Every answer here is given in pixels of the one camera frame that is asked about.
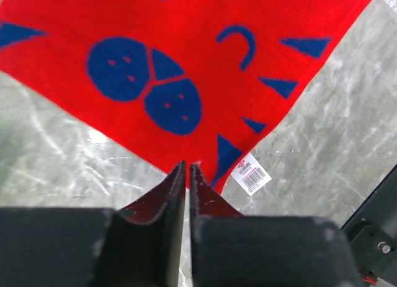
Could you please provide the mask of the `black base beam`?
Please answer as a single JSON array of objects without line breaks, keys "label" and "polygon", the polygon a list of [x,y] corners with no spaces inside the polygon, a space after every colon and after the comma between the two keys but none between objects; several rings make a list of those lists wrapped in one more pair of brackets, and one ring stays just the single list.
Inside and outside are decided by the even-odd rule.
[{"label": "black base beam", "polygon": [[341,227],[366,286],[396,286],[396,168]]}]

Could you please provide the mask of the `red and blue towel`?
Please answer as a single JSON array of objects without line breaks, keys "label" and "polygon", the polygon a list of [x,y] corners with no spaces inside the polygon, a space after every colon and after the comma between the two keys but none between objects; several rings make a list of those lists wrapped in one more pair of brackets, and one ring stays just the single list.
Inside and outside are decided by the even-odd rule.
[{"label": "red and blue towel", "polygon": [[371,0],[1,0],[1,71],[218,192]]}]

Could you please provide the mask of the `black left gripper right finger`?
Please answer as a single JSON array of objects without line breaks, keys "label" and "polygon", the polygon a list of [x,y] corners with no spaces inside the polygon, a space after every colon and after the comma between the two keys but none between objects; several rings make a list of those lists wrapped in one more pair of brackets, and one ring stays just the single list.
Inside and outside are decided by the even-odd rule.
[{"label": "black left gripper right finger", "polygon": [[245,216],[190,167],[194,286],[362,286],[344,233],[315,216]]}]

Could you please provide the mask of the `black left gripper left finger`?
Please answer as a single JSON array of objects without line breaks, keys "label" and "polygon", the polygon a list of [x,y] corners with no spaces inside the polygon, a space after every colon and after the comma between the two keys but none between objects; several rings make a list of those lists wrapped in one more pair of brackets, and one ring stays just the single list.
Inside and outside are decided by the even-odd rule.
[{"label": "black left gripper left finger", "polygon": [[177,286],[185,175],[119,210],[1,208],[1,285]]}]

